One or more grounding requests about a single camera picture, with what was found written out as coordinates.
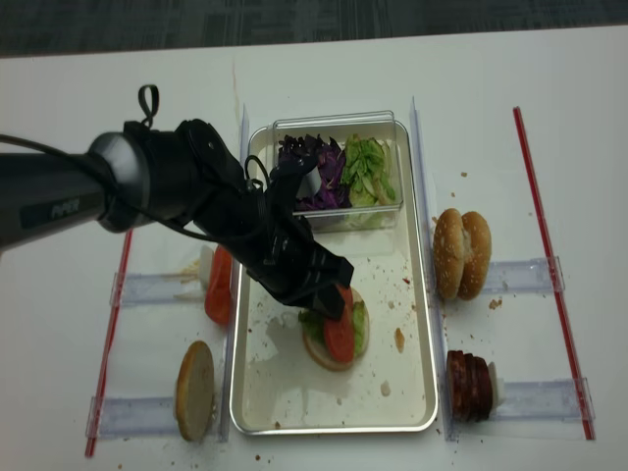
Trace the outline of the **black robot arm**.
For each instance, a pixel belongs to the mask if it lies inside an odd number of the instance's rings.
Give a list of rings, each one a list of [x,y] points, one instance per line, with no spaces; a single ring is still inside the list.
[[[10,249],[89,221],[112,233],[149,223],[224,246],[277,301],[337,320],[353,268],[292,213],[313,160],[250,178],[216,130],[128,122],[83,154],[19,139],[1,157],[1,246]]]

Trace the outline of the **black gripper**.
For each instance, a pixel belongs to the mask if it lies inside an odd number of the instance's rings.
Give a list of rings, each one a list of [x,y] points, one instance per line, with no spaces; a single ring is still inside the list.
[[[184,121],[177,133],[198,173],[185,215],[280,303],[337,321],[344,308],[338,286],[349,288],[353,267],[317,242],[307,220],[293,214],[316,157],[280,164],[259,188],[211,125]]]

